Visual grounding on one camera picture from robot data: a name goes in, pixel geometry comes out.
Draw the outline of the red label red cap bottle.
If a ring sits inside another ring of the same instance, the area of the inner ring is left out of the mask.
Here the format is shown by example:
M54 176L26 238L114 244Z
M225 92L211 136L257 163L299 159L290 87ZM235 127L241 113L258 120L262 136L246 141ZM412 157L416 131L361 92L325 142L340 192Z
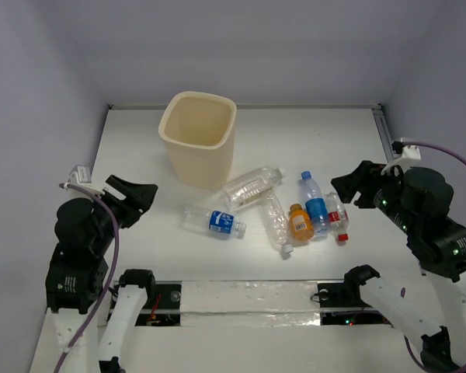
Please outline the red label red cap bottle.
M331 192L325 195L325 205L329 216L329 223L333 235L337 242L345 243L349 240L348 226L349 217L345 206L339 199L339 196L335 192Z

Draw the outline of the blue cap water bottle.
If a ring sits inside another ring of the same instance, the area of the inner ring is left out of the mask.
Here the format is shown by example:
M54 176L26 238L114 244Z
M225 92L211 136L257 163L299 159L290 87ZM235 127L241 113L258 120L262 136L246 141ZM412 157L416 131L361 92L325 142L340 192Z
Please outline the blue cap water bottle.
M315 236L326 237L329 233L329 216L320 186L309 171L301 173L299 185L303 205L313 225Z

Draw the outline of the clear bottle blue label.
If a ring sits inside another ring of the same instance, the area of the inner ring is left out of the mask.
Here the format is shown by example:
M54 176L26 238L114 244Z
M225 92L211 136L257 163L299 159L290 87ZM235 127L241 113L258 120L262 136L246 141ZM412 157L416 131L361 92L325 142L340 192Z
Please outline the clear bottle blue label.
M232 214L192 204L183 206L183 220L194 228L237 239L243 239L247 229L247 224L239 221Z

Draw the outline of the orange juice bottle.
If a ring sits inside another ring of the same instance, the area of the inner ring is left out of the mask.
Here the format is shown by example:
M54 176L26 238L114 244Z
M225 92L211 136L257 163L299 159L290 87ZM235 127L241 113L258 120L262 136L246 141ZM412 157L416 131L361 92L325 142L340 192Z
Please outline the orange juice bottle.
M290 206L289 223L295 241L307 242L314 236L311 219L300 204L292 204Z

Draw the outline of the clear bottle white cap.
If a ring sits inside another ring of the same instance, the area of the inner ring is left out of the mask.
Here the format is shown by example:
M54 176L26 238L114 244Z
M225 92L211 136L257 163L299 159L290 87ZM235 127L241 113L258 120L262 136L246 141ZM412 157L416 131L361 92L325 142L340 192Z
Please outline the clear bottle white cap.
M279 199L272 189L260 201L261 215L270 243L287 260L294 247L289 234L288 219Z

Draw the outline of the large clear ribbed bottle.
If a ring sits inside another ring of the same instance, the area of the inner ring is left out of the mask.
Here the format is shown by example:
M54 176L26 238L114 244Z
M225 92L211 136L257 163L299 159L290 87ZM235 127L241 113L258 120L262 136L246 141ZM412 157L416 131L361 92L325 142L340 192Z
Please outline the large clear ribbed bottle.
M226 206L236 210L256 202L286 176L283 168L259 167L226 183L223 195Z

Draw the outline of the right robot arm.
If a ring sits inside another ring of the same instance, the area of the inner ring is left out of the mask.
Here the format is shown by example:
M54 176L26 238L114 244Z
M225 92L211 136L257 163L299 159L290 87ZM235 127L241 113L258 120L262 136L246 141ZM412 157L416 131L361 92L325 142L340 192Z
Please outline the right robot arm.
M466 372L466 227L449 218L453 187L439 172L371 161L331 181L340 200L377 208L406 236L406 246L425 273L443 316L436 322L392 290L370 265L349 270L343 298L379 311L416 349L426 372Z

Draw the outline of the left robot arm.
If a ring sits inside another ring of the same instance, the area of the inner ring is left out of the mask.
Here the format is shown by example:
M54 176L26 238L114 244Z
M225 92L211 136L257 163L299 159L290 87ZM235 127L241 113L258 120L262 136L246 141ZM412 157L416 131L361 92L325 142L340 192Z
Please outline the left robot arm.
M156 298L151 270L125 270L113 313L99 331L99 308L115 274L120 232L139 221L158 192L155 184L130 183L114 175L106 183L122 197L71 181L60 185L78 196L57 209L57 245L45 280L47 310L60 350L56 372L122 372L137 317Z

